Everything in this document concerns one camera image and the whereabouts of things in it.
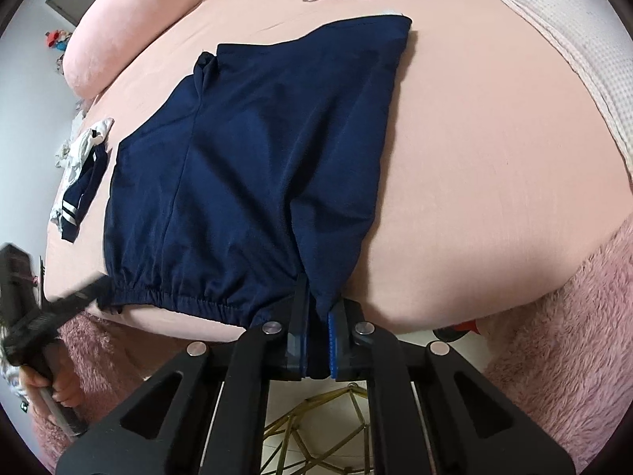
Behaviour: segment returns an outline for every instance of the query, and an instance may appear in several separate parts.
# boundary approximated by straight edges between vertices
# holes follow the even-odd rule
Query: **bed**
[[[377,219],[345,296],[361,302],[368,319],[404,333],[516,308],[564,286],[633,211],[626,151],[569,59],[512,5],[203,0],[90,109],[85,125],[115,120],[110,163],[77,241],[62,241],[49,226],[47,297],[104,271],[117,145],[191,73],[201,51],[274,44],[385,11],[413,25],[392,100]],[[230,341],[242,331],[150,306],[101,315],[185,339]]]

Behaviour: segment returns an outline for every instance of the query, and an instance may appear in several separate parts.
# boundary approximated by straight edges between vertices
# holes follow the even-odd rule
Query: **tool handle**
[[[60,370],[58,345],[55,342],[47,344],[41,353],[29,359],[28,364],[42,377],[53,383]],[[74,409],[64,407],[61,403],[54,401],[54,392],[52,386],[40,388],[40,396],[55,417],[57,425],[71,441],[74,441],[88,430],[88,425],[77,416]]]

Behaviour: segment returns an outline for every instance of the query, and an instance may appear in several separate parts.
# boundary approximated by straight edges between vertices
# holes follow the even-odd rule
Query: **silver screw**
[[[264,325],[262,325],[262,330],[264,331],[264,334],[269,334],[269,335],[273,335],[273,334],[278,334],[281,332],[281,323],[279,322],[266,322],[264,323]]]
[[[431,352],[435,355],[446,355],[451,351],[451,347],[444,341],[433,341],[431,343]]]
[[[191,357],[198,357],[207,352],[207,346],[202,341],[190,342],[187,347],[187,353]]]
[[[373,323],[358,322],[354,327],[354,330],[361,336],[369,336],[370,334],[373,334],[373,332],[376,330],[376,327],[373,326]]]

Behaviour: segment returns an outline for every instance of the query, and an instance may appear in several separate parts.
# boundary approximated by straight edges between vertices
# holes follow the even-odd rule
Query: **pink fluffy rug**
[[[580,472],[633,400],[633,217],[561,289],[477,321],[493,360],[485,374],[550,433]],[[61,331],[86,393],[105,416],[186,342],[80,315]],[[34,418],[52,468],[67,440]]]
[[[580,473],[633,400],[633,216],[561,289],[477,326],[493,354],[486,376]]]

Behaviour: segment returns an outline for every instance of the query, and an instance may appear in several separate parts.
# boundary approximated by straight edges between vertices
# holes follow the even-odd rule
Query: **navy blue shorts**
[[[113,292],[100,306],[249,327],[305,272],[325,318],[374,219],[410,25],[362,17],[202,53],[119,145],[104,230]]]

